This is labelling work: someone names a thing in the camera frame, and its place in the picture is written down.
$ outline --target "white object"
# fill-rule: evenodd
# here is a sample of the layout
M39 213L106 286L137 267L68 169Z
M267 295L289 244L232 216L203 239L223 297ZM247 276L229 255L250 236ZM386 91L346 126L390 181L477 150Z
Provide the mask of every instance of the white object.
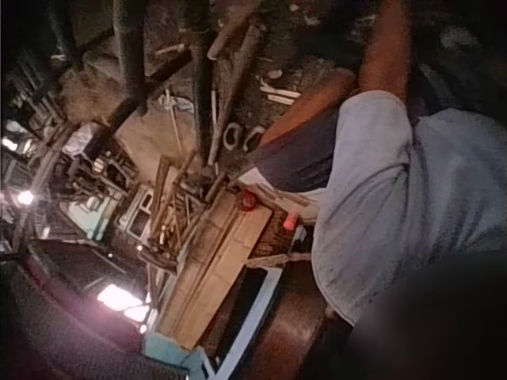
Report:
M13 152L17 149L17 144L10 141L7 137L2 139L2 145L8 150L12 150Z
M24 192L20 192L17 196L17 201L21 204L29 206L33 202L33 194L29 190L25 190Z
M158 97L158 103L166 111L170 111L170 106L172 105L179 112L187 112L193 115L193 103L184 97L171 97L167 95L167 92L164 92Z
M278 79L284 74L282 70L270 70L267 75L269 79Z
M50 226L44 227L44 229L42 230L42 236L40 238L41 239L47 239L49 237L49 233L50 232L51 232L51 227Z
M229 125L227 125L223 133L223 145L227 150L234 150L238 147L241 134L242 127L238 123L229 123Z
M320 25L320 20L317 17L304 15L304 22L307 23L308 26L317 26Z
M243 141L243 152L248 153L252 149L255 148L255 146L250 146L250 141L255 138L257 135L263 135L266 132L266 128L262 127L261 125L257 125L255 128L253 128L250 133L245 137L245 141Z
M288 97L279 97L278 95L268 95L268 99L271 101L275 101L276 103L281 103L283 105L291 105L294 103L294 99L289 99Z
M65 154L74 157L81 154L90 140L93 138L101 126L93 121L84 123L76 132L74 132L62 149Z
M176 44L176 45L172 45L172 46L168 46L168 47L164 47L163 49L160 49L160 50L157 50L155 52L155 55L162 55L162 54L165 54L165 53L169 53L170 51L183 51L185 49L185 45L184 44Z
M301 96L301 93L297 93L296 91L289 91L288 89L275 89L274 87L261 86L261 91L263 93L275 93L276 95L282 95L284 97L292 97L297 99Z

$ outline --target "metal rod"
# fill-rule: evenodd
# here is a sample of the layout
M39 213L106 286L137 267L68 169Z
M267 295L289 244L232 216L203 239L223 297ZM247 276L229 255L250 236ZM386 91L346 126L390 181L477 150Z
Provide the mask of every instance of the metal rod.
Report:
M81 53L74 37L68 4L66 0L50 0L49 22L66 59L72 63L74 69L81 71L83 69Z
M120 59L120 69L128 96L139 101L137 112L147 112L144 77L143 26L144 0L114 0L112 24Z

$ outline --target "light blue shirt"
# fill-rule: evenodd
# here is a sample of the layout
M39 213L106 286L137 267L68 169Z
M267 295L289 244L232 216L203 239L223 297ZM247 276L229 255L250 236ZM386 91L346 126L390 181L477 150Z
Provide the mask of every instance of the light blue shirt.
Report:
M361 93L340 109L312 263L327 302L354 325L397 279L507 242L507 131L447 109L412 128L403 103Z

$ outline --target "cloth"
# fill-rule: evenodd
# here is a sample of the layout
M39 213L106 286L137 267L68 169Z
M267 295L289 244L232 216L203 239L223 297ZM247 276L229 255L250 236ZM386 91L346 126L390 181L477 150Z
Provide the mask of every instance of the cloth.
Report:
M348 99L312 252L327 302L354 325L397 279L504 249L506 151L505 127L485 116L447 109L412 128L390 93Z
M339 108L332 108L250 154L261 175L284 192L324 189L333 166Z

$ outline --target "person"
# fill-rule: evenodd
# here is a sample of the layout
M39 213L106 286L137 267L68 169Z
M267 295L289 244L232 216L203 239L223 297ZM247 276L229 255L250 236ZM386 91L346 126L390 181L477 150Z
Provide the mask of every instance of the person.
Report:
M276 188L326 189L311 262L326 301L352 326L375 297L419 268L507 242L505 127L453 108L412 127L410 48L407 0L383 0L359 93L339 112L331 107L356 82L351 70L336 69L266 132L253 156Z

